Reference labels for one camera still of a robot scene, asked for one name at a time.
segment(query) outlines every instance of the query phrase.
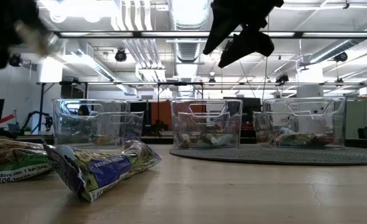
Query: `gray round rug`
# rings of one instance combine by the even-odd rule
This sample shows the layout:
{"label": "gray round rug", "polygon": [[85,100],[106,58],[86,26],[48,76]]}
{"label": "gray round rug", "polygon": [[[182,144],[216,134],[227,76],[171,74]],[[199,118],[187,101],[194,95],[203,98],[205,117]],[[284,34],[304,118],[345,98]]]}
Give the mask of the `gray round rug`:
{"label": "gray round rug", "polygon": [[171,149],[175,156],[221,162],[313,166],[367,165],[367,149],[273,149],[245,145],[239,149]]}

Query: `clear plastic bin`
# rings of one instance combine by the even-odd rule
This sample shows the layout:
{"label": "clear plastic bin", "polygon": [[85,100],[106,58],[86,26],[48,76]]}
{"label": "clear plastic bin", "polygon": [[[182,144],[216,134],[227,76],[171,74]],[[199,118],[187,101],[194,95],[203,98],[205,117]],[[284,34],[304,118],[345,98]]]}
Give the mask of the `clear plastic bin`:
{"label": "clear plastic bin", "polygon": [[272,147],[344,146],[345,97],[271,99],[263,107]]}
{"label": "clear plastic bin", "polygon": [[126,115],[126,139],[140,138],[142,136],[143,123],[144,111],[128,112]]}
{"label": "clear plastic bin", "polygon": [[174,146],[239,147],[241,100],[173,100]]}
{"label": "clear plastic bin", "polygon": [[267,143],[268,130],[266,125],[265,113],[253,111],[253,127],[256,133],[257,143]]}
{"label": "clear plastic bin", "polygon": [[124,147],[129,106],[124,100],[53,100],[55,144],[86,150]]}

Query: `table surface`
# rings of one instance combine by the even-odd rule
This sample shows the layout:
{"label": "table surface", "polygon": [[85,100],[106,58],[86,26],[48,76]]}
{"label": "table surface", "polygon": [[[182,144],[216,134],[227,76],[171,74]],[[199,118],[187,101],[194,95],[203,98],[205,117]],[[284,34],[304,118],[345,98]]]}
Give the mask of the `table surface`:
{"label": "table surface", "polygon": [[93,203],[57,174],[0,184],[0,224],[367,223],[367,166],[233,164],[171,156]]}

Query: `black chair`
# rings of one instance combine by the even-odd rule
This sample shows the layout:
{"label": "black chair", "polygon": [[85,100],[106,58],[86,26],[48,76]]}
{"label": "black chair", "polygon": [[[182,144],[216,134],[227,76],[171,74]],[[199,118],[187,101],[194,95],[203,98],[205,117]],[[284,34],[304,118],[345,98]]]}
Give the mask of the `black chair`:
{"label": "black chair", "polygon": [[358,128],[358,137],[359,139],[365,139],[365,131],[363,128]]}

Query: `ceiling duct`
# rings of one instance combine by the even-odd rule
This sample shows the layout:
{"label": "ceiling duct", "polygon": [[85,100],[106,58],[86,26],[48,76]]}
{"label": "ceiling duct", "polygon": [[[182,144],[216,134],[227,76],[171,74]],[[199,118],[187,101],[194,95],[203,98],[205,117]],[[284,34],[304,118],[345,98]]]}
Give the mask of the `ceiling duct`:
{"label": "ceiling duct", "polygon": [[[365,28],[362,29],[363,31],[367,32],[367,26],[364,26]],[[324,49],[322,49],[321,51],[313,54],[310,58],[309,58],[309,62],[311,64],[314,63],[320,63],[323,62],[325,60],[331,59],[335,56],[337,56],[338,54],[362,43],[363,41],[365,41],[364,39],[356,39],[356,40],[338,40],[332,44],[330,44],[329,46],[325,47]]]}
{"label": "ceiling duct", "polygon": [[[205,30],[210,12],[209,0],[169,0],[170,21],[173,30]],[[176,61],[180,63],[194,63],[200,54],[200,43],[175,43]],[[194,78],[197,73],[195,64],[178,64],[178,77]],[[179,91],[188,91],[187,87]]]}

